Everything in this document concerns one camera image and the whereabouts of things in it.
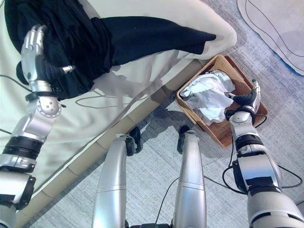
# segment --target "bed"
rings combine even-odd
[[[127,133],[170,94],[191,78],[208,59],[232,47],[234,29],[200,0],[80,0],[89,17],[148,16],[216,34],[201,55],[169,50],[114,66],[94,81],[91,91],[61,102],[66,108],[37,158],[32,173],[35,191],[29,205],[17,212],[22,227],[78,175],[105,155],[117,133]],[[20,54],[7,33],[4,6],[0,7],[0,75],[15,80]],[[0,128],[13,131],[25,115],[28,91],[0,77]],[[0,133],[3,150],[10,135]]]

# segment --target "black wire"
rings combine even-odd
[[[208,179],[209,181],[212,181],[212,182],[214,182],[214,183],[216,183],[216,184],[218,184],[218,185],[220,185],[220,186],[222,186],[222,187],[224,187],[224,188],[226,188],[226,189],[229,189],[227,186],[225,186],[225,185],[223,185],[223,184],[221,184],[221,183],[216,182],[215,180],[211,179],[210,177],[207,177],[207,176],[204,175],[204,178],[206,178],[206,179]]]
[[[19,82],[17,82],[14,78],[11,78],[9,76],[6,76],[6,75],[0,75],[0,77],[4,77],[4,78],[7,78],[9,80],[12,80],[13,82],[17,83],[19,86],[21,86],[22,88],[28,90],[29,92],[32,92],[31,90],[29,90],[28,88],[26,88],[25,86],[23,86],[22,84],[20,84]],[[8,132],[8,131],[5,131],[3,129],[0,128],[0,132],[4,132],[6,134],[11,134],[11,132]]]
[[[225,185],[227,186],[227,188],[229,188],[230,190],[236,192],[236,193],[239,193],[239,194],[242,194],[242,195],[247,195],[246,193],[242,192],[242,191],[238,191],[238,190],[235,190],[233,189],[232,187],[230,187],[226,181],[225,181],[225,173],[230,170],[232,168],[232,166],[229,166],[228,168],[226,168],[224,171],[223,171],[223,174],[222,174],[222,179],[223,179],[223,182],[225,183]]]
[[[175,181],[177,181],[178,179],[179,179],[179,177],[178,177],[178,178],[176,178],[174,181],[172,181],[171,185],[170,185],[170,186],[169,186],[169,188],[167,189],[166,194],[165,194],[165,196],[164,196],[164,197],[163,197],[163,199],[162,199],[162,202],[161,202],[161,207],[160,207],[160,210],[158,211],[158,215],[157,215],[157,218],[156,218],[155,223],[157,223],[158,217],[159,217],[160,212],[161,212],[161,209],[162,209],[162,204],[163,204],[163,202],[164,202],[164,200],[165,200],[165,198],[166,198],[166,195],[167,195],[167,193],[168,193],[168,191],[169,191],[170,187],[171,187],[171,186],[172,186],[172,184],[173,184]]]
[[[267,116],[266,115],[264,115],[264,114],[256,114],[256,115],[258,115],[258,116],[264,116],[265,117],[265,119],[258,125],[258,126],[256,126],[256,128],[258,128],[259,126],[261,126],[263,123],[265,123],[266,122],[266,120],[267,120]]]
[[[229,189],[227,186],[225,186],[225,185],[223,185],[223,184],[221,184],[221,183],[216,182],[215,180],[211,179],[210,177],[207,177],[207,176],[205,176],[205,175],[204,175],[204,177],[205,177],[206,179],[208,179],[209,181],[212,181],[212,182],[214,182],[214,183],[216,183],[216,184],[218,184],[218,185],[220,185],[220,186],[222,186],[222,187],[224,187],[224,188],[226,188],[226,189]],[[161,212],[161,209],[162,209],[162,204],[163,204],[163,202],[164,202],[164,200],[165,200],[165,198],[166,198],[166,196],[167,196],[167,193],[168,193],[170,187],[171,187],[172,184],[173,184],[175,181],[177,181],[178,179],[179,179],[179,177],[176,178],[176,179],[170,184],[170,186],[168,187],[168,189],[167,189],[167,191],[166,191],[166,194],[165,194],[165,196],[164,196],[163,199],[162,199],[161,207],[160,207],[160,209],[159,209],[159,211],[158,211],[158,215],[157,215],[157,218],[156,218],[155,223],[157,223],[158,217],[159,217],[160,212]]]
[[[30,89],[26,88],[25,86],[23,86],[22,84],[20,84],[19,82],[17,82],[14,78],[11,78],[9,76],[6,76],[6,75],[0,75],[0,77],[5,77],[9,80],[12,80],[13,82],[17,83],[19,86],[21,86],[22,88],[28,90],[29,92],[32,92]]]
[[[288,170],[288,169],[286,169],[286,168],[284,168],[284,167],[282,167],[282,166],[280,166],[280,165],[278,165],[278,167],[280,167],[281,169],[283,169],[283,170],[285,170],[285,171],[291,173],[292,175],[296,176],[296,177],[300,180],[300,182],[299,182],[298,184],[291,185],[291,186],[283,186],[282,189],[291,189],[291,188],[295,188],[295,187],[300,186],[300,185],[303,183],[302,178],[299,177],[298,175],[296,175],[294,172],[291,172],[290,170]]]
[[[6,134],[11,134],[11,132],[5,131],[5,130],[3,130],[3,129],[1,129],[1,128],[0,128],[0,132],[4,132],[4,133],[6,133]]]
[[[304,203],[304,200],[298,202],[296,205],[299,206],[301,203]]]

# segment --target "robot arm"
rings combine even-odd
[[[237,187],[248,195],[250,228],[302,228],[304,217],[294,202],[282,193],[282,176],[276,162],[253,127],[260,103],[260,87],[253,80],[249,95],[226,93],[240,107],[226,112],[237,159],[232,162]]]
[[[22,70],[32,93],[26,96],[27,114],[20,119],[0,154],[1,228],[14,227],[16,210],[28,205],[36,181],[29,173],[33,172],[40,148],[61,112],[48,81],[74,69],[73,66],[55,67],[45,60],[45,29],[46,26],[34,26],[22,46]]]

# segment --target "robot finger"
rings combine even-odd
[[[39,28],[39,25],[34,25],[32,27],[32,29],[30,30],[30,37],[29,37],[29,45],[28,45],[28,48],[30,50],[33,50],[34,49],[34,38],[35,38],[35,33],[37,31],[37,29]]]
[[[43,36],[44,36],[44,32],[46,30],[47,30],[47,27],[45,25],[43,25],[43,26],[40,26],[35,33],[34,46],[36,47],[36,53],[37,54],[42,54]]]

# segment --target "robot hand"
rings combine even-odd
[[[51,82],[55,78],[71,72],[75,66],[56,67],[51,65],[43,55],[43,36],[47,27],[35,25],[26,34],[21,49],[22,71],[32,91],[45,91],[37,87],[36,81]]]
[[[232,93],[225,93],[225,95],[233,99],[239,106],[250,108],[254,113],[257,113],[261,101],[261,89],[257,81],[254,79],[253,88],[250,94],[234,95]]]

